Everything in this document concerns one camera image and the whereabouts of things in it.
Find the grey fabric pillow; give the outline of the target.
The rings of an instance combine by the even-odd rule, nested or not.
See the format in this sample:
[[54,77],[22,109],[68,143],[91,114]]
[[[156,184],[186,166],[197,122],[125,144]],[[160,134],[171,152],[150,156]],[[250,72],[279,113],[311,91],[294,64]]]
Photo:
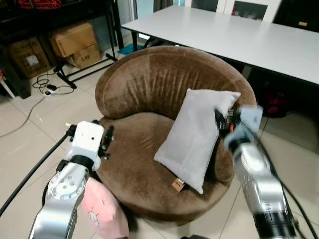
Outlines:
[[241,93],[208,89],[187,89],[166,141],[154,160],[199,194],[203,194],[205,174],[219,138],[216,110],[227,111]]

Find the pink plush pillow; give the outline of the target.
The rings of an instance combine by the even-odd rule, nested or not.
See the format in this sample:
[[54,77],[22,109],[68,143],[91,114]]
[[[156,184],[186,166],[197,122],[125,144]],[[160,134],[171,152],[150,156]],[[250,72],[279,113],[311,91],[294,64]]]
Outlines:
[[100,239],[129,239],[125,213],[114,195],[93,177],[87,178],[81,207],[91,230]]

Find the brown round velvet sofa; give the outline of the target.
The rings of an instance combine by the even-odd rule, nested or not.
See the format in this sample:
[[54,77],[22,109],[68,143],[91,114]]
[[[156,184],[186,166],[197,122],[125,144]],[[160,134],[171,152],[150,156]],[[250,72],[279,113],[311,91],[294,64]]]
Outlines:
[[248,80],[230,64],[184,46],[153,46],[119,59],[96,84],[100,124],[114,127],[101,182],[135,216],[186,225],[225,196],[233,178],[232,155],[222,142],[205,169],[203,193],[177,191],[176,176],[154,160],[184,102],[187,89],[239,93],[238,105],[257,100]]

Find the blue floor mat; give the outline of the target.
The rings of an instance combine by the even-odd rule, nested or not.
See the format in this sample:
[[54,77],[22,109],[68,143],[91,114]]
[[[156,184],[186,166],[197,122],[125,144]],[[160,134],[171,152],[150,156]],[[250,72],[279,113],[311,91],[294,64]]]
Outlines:
[[126,45],[125,47],[118,50],[118,54],[120,55],[129,55],[134,52],[134,46],[137,50],[144,49],[143,45],[136,45],[134,43],[130,43],[129,45]]

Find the red and black bag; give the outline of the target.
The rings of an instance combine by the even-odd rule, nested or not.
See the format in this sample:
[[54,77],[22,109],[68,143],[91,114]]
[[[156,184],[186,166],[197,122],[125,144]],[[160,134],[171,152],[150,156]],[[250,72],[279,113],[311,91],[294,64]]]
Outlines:
[[264,91],[260,98],[263,116],[267,118],[283,118],[290,112],[290,101],[284,94],[276,91]]

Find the white power strip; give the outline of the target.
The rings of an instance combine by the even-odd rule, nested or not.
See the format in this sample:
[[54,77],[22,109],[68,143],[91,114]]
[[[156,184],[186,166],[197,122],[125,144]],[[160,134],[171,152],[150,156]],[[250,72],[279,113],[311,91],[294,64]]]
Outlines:
[[45,86],[45,91],[44,91],[43,94],[44,94],[45,96],[55,95],[55,94],[57,94],[57,89],[58,89],[57,86],[53,86],[53,85],[51,85],[51,84],[47,84],[47,85]]

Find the small printed cardboard box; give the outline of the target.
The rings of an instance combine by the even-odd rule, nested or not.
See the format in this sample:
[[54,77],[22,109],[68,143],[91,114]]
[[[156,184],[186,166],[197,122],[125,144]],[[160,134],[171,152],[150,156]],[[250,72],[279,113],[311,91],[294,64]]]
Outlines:
[[102,53],[98,44],[91,45],[83,50],[70,55],[67,58],[69,64],[83,70],[89,66],[93,66],[97,62],[102,60]]

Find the brown leather tag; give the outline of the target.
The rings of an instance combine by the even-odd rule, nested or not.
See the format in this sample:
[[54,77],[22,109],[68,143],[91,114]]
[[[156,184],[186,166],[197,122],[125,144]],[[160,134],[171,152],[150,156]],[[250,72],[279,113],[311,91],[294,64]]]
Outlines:
[[172,183],[171,186],[177,191],[180,192],[185,187],[185,183],[180,180],[180,178],[176,178]]

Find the large tan cardboard box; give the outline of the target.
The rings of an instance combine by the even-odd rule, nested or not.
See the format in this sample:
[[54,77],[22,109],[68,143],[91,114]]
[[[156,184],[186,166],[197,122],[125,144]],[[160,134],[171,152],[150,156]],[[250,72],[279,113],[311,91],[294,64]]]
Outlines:
[[63,58],[97,43],[93,26],[87,22],[58,29],[51,33],[49,41],[55,55]]

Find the long white table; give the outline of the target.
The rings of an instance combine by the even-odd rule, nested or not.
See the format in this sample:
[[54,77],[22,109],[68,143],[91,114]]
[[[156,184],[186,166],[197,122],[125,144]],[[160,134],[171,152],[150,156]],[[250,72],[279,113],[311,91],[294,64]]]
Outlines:
[[125,23],[124,29],[319,83],[319,34],[184,6]]

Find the white glass-door cabinet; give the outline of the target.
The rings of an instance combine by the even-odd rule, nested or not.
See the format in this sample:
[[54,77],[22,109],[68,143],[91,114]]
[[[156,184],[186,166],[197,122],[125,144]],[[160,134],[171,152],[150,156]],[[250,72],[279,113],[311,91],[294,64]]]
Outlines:
[[283,0],[178,0],[181,6],[273,22]]

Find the red plastic item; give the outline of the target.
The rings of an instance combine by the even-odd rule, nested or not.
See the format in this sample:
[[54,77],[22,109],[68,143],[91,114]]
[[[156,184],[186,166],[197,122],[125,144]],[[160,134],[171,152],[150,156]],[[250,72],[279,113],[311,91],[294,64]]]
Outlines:
[[57,9],[62,6],[61,0],[17,0],[19,7],[23,9]]

